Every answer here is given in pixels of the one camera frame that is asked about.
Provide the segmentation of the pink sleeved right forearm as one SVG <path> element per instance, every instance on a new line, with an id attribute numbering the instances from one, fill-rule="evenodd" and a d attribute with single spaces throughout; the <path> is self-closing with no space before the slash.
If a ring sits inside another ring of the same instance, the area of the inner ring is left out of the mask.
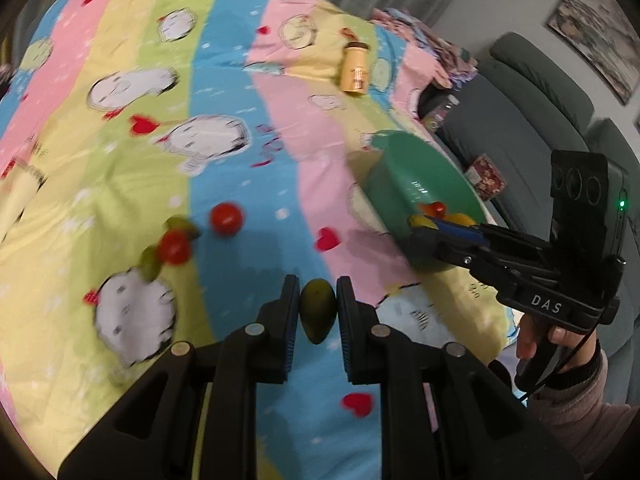
<path id="1" fill-rule="evenodd" d="M 585 478 L 619 479 L 639 463 L 639 409 L 603 400 L 608 360 L 601 349 L 550 380 L 529 411 L 577 460 Z"/>

